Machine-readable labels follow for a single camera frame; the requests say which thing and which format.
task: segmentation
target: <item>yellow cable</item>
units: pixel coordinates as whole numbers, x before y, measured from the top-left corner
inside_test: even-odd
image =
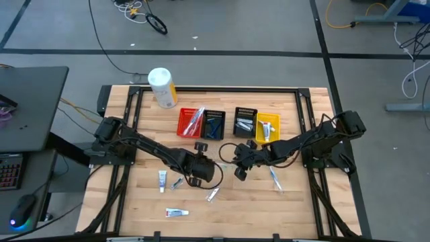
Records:
[[[72,102],[68,101],[67,99],[61,98],[60,100],[61,100],[63,103],[65,103],[65,104],[67,104],[67,105],[71,106],[72,108],[74,108],[74,109],[75,109],[78,113],[80,113],[80,115],[82,115],[84,118],[86,118],[86,119],[88,119],[89,121],[94,122],[94,123],[96,123],[96,124],[100,124],[100,122],[98,122],[98,121],[96,121],[96,120],[94,120],[94,119],[92,119],[92,118],[88,117],[88,116],[87,116],[86,114],[84,114],[81,110],[79,110],[79,108],[81,108],[81,107],[76,106],[74,103],[72,103]]]
[[[351,27],[351,24],[347,24],[347,25],[344,25],[344,26],[334,26],[334,25],[330,24],[330,22],[329,22],[329,9],[330,9],[330,6],[331,6],[331,3],[332,3],[332,2],[333,2],[333,0],[330,0],[330,1],[329,1],[329,4],[327,5],[327,8],[326,8],[326,10],[325,10],[325,22],[327,23],[327,25],[328,25],[328,26],[330,26],[330,27],[332,27],[332,28],[334,28],[334,29],[350,28],[350,27]],[[384,4],[382,4],[382,3],[373,3],[373,4],[371,4],[371,5],[368,7],[368,9],[366,10],[366,12],[365,12],[365,15],[366,15],[366,16],[369,14],[370,9],[371,9],[373,6],[375,6],[375,5],[380,5],[380,6],[382,6],[385,10],[388,10],[388,8],[387,8]]]

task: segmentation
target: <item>red backlit keyboard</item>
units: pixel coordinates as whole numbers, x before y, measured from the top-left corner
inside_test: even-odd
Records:
[[[23,161],[22,154],[0,154],[0,191],[19,189]]]

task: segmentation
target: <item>wooden table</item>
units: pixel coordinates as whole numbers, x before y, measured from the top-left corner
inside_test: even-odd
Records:
[[[128,85],[112,86],[105,116],[122,118],[128,88]],[[326,88],[310,88],[310,94],[316,123],[319,124],[322,113],[333,115],[329,93]],[[178,98],[178,104],[166,110],[158,106],[152,92],[145,91],[138,122],[139,133],[168,147],[193,151],[196,140],[176,135],[180,108],[204,106],[210,110],[224,110],[224,140],[201,140],[209,145],[206,155],[219,162],[220,145],[246,142],[246,139],[232,134],[236,107],[280,114],[282,139],[300,134],[296,100],[292,94],[182,91],[178,92]],[[234,147],[226,147],[222,156],[232,158],[233,150]],[[276,191],[268,167],[254,167],[248,172],[246,181],[240,181],[233,174],[234,167],[226,165],[224,181],[212,203],[205,199],[207,190],[191,188],[187,184],[177,190],[166,189],[165,193],[160,193],[160,169],[167,167],[156,157],[138,151],[128,180],[120,235],[152,236],[154,231],[160,231],[163,237],[272,238],[274,233],[279,233],[281,238],[317,238],[308,175],[301,158],[287,169],[275,169],[285,190],[283,194]],[[112,166],[105,166],[90,179],[77,231],[84,229],[105,203],[111,173]],[[360,234],[347,175],[340,169],[326,169],[326,174],[334,208],[350,229]],[[168,170],[167,187],[179,176]],[[216,171],[212,182],[204,185],[215,184],[219,178],[219,171]],[[320,207],[325,234],[328,235],[325,210],[322,205]],[[165,218],[166,208],[189,210],[189,216]],[[116,205],[111,212],[109,231],[113,229],[115,209]]]

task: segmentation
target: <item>yellow basket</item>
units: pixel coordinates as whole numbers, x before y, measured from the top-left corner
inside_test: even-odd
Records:
[[[263,125],[259,122],[270,122],[271,126],[275,128],[274,132],[270,132],[269,142],[264,139]],[[265,114],[257,113],[257,128],[255,130],[255,140],[260,144],[270,143],[280,139],[281,134],[281,118],[279,114]]]

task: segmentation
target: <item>computer mouse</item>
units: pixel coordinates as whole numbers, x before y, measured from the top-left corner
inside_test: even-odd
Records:
[[[19,198],[17,206],[12,210],[11,213],[9,220],[11,226],[18,228],[24,225],[32,214],[35,203],[36,197],[33,194],[24,195]]]

